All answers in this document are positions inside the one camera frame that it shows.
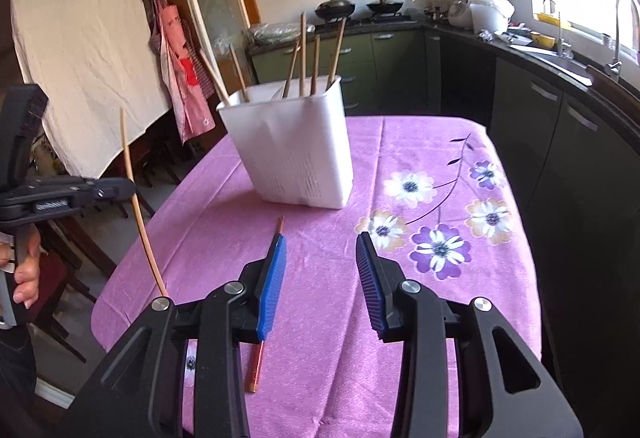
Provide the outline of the person left hand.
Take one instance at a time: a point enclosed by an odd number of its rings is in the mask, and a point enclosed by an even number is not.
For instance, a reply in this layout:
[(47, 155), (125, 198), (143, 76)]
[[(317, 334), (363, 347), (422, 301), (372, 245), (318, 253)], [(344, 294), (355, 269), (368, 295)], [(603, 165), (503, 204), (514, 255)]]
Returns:
[(26, 257), (14, 270), (16, 289), (13, 299), (26, 308), (30, 308), (39, 297), (40, 242), (37, 228), (30, 226)]

